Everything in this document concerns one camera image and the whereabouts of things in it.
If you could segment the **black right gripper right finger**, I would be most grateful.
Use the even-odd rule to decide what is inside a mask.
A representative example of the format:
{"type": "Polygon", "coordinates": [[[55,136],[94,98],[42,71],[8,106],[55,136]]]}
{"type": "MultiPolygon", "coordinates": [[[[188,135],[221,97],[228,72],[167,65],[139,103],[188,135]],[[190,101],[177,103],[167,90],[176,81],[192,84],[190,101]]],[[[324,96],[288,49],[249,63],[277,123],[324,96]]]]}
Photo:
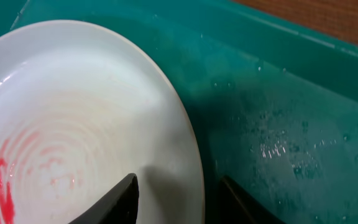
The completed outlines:
{"type": "Polygon", "coordinates": [[[285,224],[227,175],[219,181],[218,199],[220,223],[285,224]]]}

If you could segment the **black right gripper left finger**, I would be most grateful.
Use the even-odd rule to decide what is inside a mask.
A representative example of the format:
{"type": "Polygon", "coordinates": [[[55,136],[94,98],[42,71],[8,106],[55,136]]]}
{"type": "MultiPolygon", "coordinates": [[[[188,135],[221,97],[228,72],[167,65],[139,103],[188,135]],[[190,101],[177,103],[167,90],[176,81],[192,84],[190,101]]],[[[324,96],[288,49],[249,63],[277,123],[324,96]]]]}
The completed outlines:
{"type": "Polygon", "coordinates": [[[138,206],[138,180],[130,173],[70,224],[136,224],[138,206]]]}

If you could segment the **light blue plate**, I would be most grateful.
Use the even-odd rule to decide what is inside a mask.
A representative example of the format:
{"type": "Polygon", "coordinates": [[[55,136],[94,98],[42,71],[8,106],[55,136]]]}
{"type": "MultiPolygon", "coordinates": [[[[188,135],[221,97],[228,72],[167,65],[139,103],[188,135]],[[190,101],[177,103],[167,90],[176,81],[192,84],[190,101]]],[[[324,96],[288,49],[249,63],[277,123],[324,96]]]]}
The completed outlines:
{"type": "Polygon", "coordinates": [[[157,64],[88,22],[0,37],[0,223],[69,223],[127,174],[138,223],[203,223],[200,152],[157,64]]]}

